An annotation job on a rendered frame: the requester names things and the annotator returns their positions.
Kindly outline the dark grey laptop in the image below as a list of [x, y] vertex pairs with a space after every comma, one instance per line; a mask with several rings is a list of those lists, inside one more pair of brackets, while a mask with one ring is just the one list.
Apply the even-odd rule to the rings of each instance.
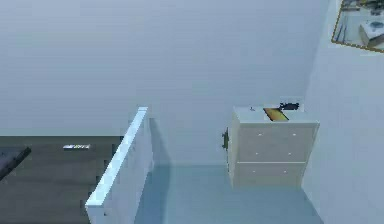
[[31, 152], [30, 147], [0, 147], [0, 181], [10, 174]]

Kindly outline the yellow orange book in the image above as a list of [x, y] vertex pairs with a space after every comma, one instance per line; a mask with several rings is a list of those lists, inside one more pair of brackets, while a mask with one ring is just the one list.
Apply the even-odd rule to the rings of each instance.
[[267, 117], [273, 122], [289, 120], [289, 118], [283, 113], [280, 108], [264, 108], [263, 111], [265, 112]]

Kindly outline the white chest of drawers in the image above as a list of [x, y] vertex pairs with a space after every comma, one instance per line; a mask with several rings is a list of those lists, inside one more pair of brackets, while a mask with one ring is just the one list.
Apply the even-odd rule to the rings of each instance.
[[227, 150], [231, 185], [299, 187], [320, 122], [303, 110], [282, 110], [289, 120], [273, 122], [263, 107], [254, 108], [233, 109]]

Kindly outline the dark wooden table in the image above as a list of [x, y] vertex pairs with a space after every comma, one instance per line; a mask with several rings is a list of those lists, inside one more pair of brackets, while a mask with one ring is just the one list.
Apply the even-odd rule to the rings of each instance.
[[[90, 224], [85, 202], [120, 136], [7, 136], [0, 147], [32, 152], [0, 181], [0, 224]], [[91, 145], [64, 150], [64, 145]]]

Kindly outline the gold framed wall picture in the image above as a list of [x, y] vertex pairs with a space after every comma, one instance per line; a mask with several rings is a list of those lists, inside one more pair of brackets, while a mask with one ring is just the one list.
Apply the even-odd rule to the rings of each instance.
[[384, 0], [340, 0], [331, 42], [384, 53]]

